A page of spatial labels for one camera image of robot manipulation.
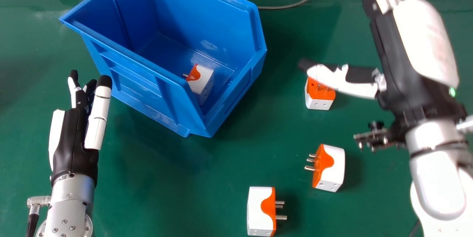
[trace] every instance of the black knob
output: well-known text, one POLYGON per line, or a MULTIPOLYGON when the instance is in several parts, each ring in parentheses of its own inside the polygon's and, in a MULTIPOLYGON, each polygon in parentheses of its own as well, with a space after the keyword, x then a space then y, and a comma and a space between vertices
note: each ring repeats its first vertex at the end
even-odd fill
POLYGON ((384 122, 382 122, 382 121, 372 121, 368 124, 368 128, 370 128, 371 131, 378 131, 378 130, 384 128, 384 122))

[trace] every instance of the robotic hand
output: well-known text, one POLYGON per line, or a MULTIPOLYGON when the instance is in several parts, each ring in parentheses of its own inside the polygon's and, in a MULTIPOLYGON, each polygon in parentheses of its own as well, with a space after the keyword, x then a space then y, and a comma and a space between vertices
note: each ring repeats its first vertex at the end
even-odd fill
POLYGON ((34 236, 42 206, 49 206, 49 210, 36 237, 90 237, 93 232, 98 152, 105 134, 112 79, 102 75, 82 89, 77 71, 72 70, 68 85, 72 108, 54 111, 49 135, 52 193, 28 199, 27 237, 34 236))
POLYGON ((409 150, 411 202, 424 235, 473 235, 473 155, 464 134, 473 116, 450 92, 459 84, 456 61, 442 18, 425 0, 362 0, 383 74, 376 68, 317 64, 299 68, 321 84, 356 97, 377 99, 392 112, 357 134, 360 149, 409 150))

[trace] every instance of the metal prong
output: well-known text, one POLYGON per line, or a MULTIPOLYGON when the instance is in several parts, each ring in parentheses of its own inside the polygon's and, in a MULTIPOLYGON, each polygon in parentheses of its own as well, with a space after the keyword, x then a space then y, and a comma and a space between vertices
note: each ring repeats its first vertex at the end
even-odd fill
POLYGON ((284 215, 276 215, 277 220, 287 220, 287 216, 284 215))
POLYGON ((316 171, 316 169, 311 166, 304 166, 304 170, 316 171))

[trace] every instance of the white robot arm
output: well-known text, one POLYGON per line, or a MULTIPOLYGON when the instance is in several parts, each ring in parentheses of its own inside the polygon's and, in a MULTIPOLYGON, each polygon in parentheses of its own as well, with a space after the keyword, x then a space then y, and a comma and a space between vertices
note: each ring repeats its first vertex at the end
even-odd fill
POLYGON ((299 68, 345 94, 377 99, 392 112, 390 128, 370 124, 370 132, 354 136, 358 146, 373 152, 407 147, 412 205, 425 236, 471 236, 473 156, 464 134, 473 120, 449 94, 459 77, 442 18, 425 0, 362 1, 384 73, 309 60, 299 68))
POLYGON ((54 111, 49 135, 52 193, 28 199, 27 237, 90 237, 93 232, 98 151, 105 134, 112 79, 102 75, 82 89, 73 70, 68 85, 72 108, 54 111), (48 214, 34 234, 42 206, 49 206, 48 214))

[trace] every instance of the adapter inside blue bin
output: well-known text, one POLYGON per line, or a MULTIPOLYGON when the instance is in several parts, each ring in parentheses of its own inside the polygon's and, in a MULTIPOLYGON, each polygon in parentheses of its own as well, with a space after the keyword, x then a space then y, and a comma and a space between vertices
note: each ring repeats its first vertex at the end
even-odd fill
POLYGON ((258 10, 246 0, 85 0, 61 21, 112 76, 114 97, 183 136, 213 136, 266 54, 258 10), (195 64, 215 75, 202 106, 183 77, 195 64))

